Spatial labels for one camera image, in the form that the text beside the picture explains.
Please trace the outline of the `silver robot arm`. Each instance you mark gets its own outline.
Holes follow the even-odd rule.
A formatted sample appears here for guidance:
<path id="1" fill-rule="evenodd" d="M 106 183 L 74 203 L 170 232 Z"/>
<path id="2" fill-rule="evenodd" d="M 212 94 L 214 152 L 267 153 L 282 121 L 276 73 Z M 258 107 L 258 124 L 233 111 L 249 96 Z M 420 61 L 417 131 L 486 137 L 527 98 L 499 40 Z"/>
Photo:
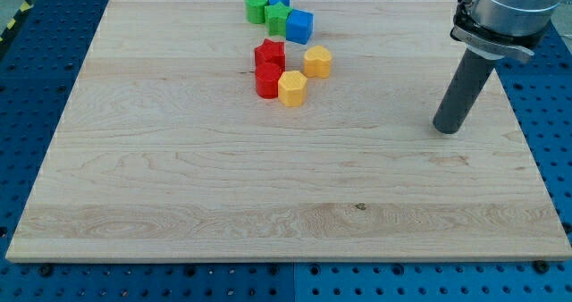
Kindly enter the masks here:
<path id="1" fill-rule="evenodd" d="M 450 35 L 488 60 L 527 63 L 561 0 L 458 0 Z"/>

